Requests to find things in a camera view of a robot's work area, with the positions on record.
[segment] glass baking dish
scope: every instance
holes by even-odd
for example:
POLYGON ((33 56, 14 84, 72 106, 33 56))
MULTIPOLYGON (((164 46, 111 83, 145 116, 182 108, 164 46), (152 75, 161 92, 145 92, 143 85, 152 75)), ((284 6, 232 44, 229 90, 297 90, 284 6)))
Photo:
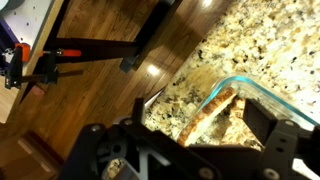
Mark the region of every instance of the glass baking dish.
POLYGON ((239 97, 257 100, 278 120, 290 119, 306 130, 312 130, 315 125, 319 124, 291 105, 284 97, 273 92, 271 89, 261 86, 257 82, 253 78, 244 75, 233 75, 222 78, 212 86, 213 90, 211 94, 200 105, 199 110, 208 104, 221 90, 232 87, 238 92, 239 97))

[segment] bolt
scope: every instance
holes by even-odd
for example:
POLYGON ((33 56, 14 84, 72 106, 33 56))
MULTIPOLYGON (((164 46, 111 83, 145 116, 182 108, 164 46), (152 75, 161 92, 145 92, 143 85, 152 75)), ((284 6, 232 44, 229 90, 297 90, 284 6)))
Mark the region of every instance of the bolt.
POLYGON ((131 121, 130 119, 129 119, 129 120, 126 120, 126 121, 124 122, 124 124, 127 125, 127 126, 129 126, 129 125, 132 124, 132 121, 131 121))
POLYGON ((294 123, 292 121, 286 121, 286 124, 289 126, 294 126, 294 123))
POLYGON ((100 126, 99 125, 94 125, 94 126, 91 127, 91 130, 93 132, 99 131, 100 130, 100 126))
POLYGON ((211 169, 203 167, 199 170, 199 175, 203 179, 213 179, 214 174, 211 169))
POLYGON ((263 175, 264 175, 264 177, 266 177, 269 180, 279 180, 280 179, 279 173, 271 168, 264 169, 263 175))

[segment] screw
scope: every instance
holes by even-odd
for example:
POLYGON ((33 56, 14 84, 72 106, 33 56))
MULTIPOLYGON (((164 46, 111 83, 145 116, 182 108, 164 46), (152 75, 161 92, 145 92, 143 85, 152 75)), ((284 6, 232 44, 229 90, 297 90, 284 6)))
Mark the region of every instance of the screw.
POLYGON ((289 125, 289 126, 294 126, 292 121, 286 121, 286 124, 289 125))
POLYGON ((99 131, 100 130, 100 126, 99 125, 94 125, 94 126, 91 127, 91 130, 93 132, 99 131))
POLYGON ((124 122, 124 124, 127 125, 127 126, 129 126, 129 125, 132 124, 132 121, 131 121, 130 119, 129 119, 129 120, 126 120, 126 121, 124 122))
POLYGON ((280 179, 280 175, 277 171, 271 168, 266 168, 263 171, 263 175, 269 180, 278 180, 280 179))
POLYGON ((203 167, 199 170, 199 175, 203 179, 213 179, 214 174, 211 169, 203 167))

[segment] granite countertop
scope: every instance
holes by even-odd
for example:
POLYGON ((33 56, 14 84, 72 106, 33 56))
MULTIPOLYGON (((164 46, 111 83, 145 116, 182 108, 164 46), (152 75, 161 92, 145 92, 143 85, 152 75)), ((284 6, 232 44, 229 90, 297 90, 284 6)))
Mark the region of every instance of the granite countertop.
MULTIPOLYGON (((146 127, 175 138, 214 82, 239 72, 259 79, 317 120, 319 21, 318 1, 234 1, 147 110, 146 127)), ((198 143, 219 144, 222 137, 214 135, 208 130, 198 143)))

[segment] wooden floor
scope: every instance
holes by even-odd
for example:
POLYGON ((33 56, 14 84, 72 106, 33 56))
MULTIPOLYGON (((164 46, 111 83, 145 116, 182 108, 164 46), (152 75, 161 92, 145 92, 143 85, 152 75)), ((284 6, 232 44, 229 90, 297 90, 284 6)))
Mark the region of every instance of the wooden floor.
MULTIPOLYGON (((59 37, 133 40, 156 0, 73 0, 59 37)), ((82 76, 29 93, 11 123, 0 126, 0 138, 33 130, 65 158, 81 127, 93 122, 110 126, 129 115, 136 97, 149 98, 163 88, 223 13, 222 0, 183 0, 155 34, 137 71, 124 73, 119 60, 59 66, 84 69, 82 76), (148 69, 156 67, 158 74, 148 69)))

